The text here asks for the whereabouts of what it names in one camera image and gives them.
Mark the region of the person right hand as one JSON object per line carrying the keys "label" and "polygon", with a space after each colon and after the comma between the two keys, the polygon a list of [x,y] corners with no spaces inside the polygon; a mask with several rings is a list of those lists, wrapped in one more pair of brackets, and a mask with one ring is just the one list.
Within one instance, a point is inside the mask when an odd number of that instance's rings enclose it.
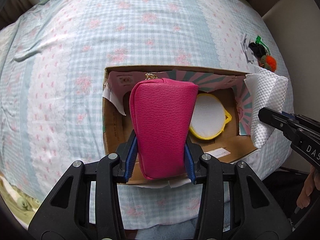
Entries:
{"label": "person right hand", "polygon": [[314,189],[320,190],[319,172],[314,166],[310,166],[310,173],[304,182],[302,191],[297,199],[297,206],[300,209],[308,207],[311,202],[311,194]]}

